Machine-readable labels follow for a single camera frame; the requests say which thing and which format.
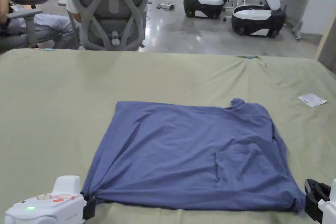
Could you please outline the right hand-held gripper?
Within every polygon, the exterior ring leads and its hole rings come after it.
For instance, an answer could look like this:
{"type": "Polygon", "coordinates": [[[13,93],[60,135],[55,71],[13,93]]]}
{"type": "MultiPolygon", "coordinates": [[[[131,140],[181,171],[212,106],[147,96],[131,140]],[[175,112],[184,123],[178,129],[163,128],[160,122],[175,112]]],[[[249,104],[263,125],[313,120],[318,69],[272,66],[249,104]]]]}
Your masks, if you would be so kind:
{"type": "Polygon", "coordinates": [[[320,224],[336,223],[336,180],[332,185],[319,183],[313,179],[306,179],[305,212],[313,221],[320,224]]]}

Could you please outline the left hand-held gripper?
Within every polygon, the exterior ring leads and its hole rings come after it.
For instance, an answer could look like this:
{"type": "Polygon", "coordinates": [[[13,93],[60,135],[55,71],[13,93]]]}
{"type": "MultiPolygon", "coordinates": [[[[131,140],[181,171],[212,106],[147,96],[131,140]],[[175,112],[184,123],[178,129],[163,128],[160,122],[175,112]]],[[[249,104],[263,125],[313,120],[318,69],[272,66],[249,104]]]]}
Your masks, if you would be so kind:
{"type": "Polygon", "coordinates": [[[4,216],[5,224],[84,224],[95,216],[96,199],[84,196],[81,179],[60,176],[51,193],[19,201],[4,216]]]}

